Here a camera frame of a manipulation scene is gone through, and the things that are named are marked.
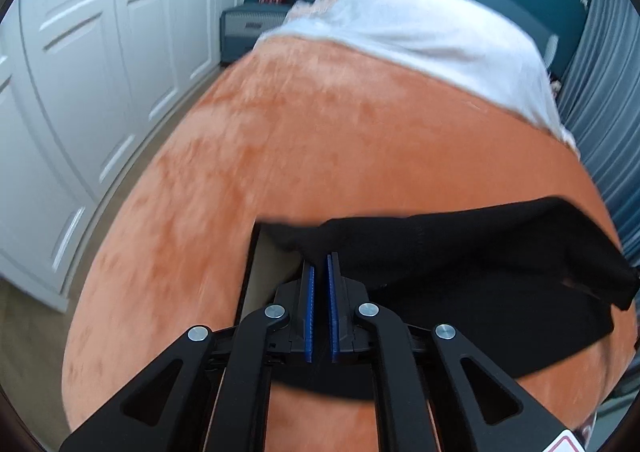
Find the blue rubber strip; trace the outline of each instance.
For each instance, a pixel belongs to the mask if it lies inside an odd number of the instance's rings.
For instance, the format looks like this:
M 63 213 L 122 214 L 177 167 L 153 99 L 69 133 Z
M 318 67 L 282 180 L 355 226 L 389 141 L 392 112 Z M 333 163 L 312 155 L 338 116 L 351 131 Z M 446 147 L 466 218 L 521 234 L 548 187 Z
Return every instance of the blue rubber strip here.
M 316 285 L 316 269 L 309 267 L 309 281 L 306 288 L 305 318 L 305 360 L 310 364 L 314 351 L 314 289 Z
M 327 267 L 329 269 L 329 329 L 331 337 L 331 360 L 338 361 L 338 303 L 335 298 L 335 277 L 334 262 L 331 255 L 326 257 Z

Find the black fabric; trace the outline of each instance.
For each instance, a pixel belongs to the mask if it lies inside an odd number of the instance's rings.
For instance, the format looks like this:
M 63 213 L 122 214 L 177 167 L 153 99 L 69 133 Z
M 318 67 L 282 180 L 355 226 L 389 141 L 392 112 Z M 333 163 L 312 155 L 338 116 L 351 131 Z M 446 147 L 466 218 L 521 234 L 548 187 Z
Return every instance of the black fabric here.
M 628 309 L 638 274 L 607 236 L 564 199 L 550 197 L 407 218 L 349 218 L 318 227 L 262 223 L 284 250 L 319 270 L 338 252 L 342 275 L 404 322 L 458 327 L 517 378 L 593 344 L 613 330 L 610 304 Z M 322 317 L 319 285 L 316 317 Z M 325 325 L 317 323 L 319 330 Z M 316 334 L 314 353 L 328 353 Z M 370 398 L 362 368 L 275 371 L 275 379 L 319 392 Z

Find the white sheet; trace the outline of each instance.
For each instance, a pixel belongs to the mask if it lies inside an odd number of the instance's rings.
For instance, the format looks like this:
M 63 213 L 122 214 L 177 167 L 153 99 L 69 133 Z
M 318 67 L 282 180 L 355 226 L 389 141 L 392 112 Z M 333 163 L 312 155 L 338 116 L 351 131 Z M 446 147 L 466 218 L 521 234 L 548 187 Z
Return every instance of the white sheet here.
M 341 42 L 446 80 L 517 113 L 576 151 L 533 40 L 474 1 L 337 0 L 260 39 L 291 35 Z

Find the blue curtain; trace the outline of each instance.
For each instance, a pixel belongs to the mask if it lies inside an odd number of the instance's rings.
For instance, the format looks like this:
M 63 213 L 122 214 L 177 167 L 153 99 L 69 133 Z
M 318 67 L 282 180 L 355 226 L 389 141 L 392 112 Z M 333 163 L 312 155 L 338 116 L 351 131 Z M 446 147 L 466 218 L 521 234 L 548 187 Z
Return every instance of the blue curtain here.
M 558 109 L 604 198 L 626 257 L 640 263 L 640 18 L 592 0 Z

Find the fuzzy orange bedspread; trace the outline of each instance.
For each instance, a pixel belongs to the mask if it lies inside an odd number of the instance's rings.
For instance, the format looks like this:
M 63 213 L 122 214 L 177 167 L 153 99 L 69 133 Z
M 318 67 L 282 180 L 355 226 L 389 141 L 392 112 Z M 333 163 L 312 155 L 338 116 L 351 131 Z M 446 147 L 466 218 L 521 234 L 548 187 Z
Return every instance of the fuzzy orange bedspread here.
M 586 171 L 556 139 L 466 92 L 330 42 L 273 38 L 188 113 L 114 221 L 82 291 L 62 389 L 78 427 L 189 326 L 232 324 L 256 218 L 471 209 L 568 198 L 618 243 Z M 634 355 L 615 331 L 520 383 L 570 428 Z M 369 403 L 274 387 L 267 450 L 371 451 Z

